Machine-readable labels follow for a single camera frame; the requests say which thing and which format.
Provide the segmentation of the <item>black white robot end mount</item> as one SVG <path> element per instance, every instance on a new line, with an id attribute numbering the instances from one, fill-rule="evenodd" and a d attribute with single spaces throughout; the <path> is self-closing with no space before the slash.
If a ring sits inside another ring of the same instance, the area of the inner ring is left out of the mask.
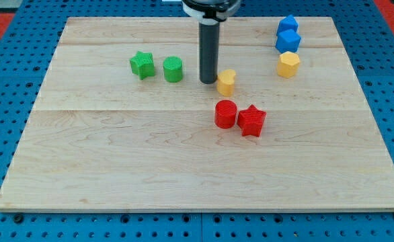
<path id="1" fill-rule="evenodd" d="M 215 25 L 234 15 L 241 7 L 241 0 L 182 0 L 182 6 L 200 24 Z"/>

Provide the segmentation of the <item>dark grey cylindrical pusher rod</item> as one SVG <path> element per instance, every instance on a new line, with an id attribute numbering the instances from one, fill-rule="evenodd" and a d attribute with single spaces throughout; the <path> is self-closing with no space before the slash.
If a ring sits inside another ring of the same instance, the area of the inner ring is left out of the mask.
<path id="1" fill-rule="evenodd" d="M 199 24 L 199 74 L 200 81 L 212 84 L 218 73 L 220 23 Z"/>

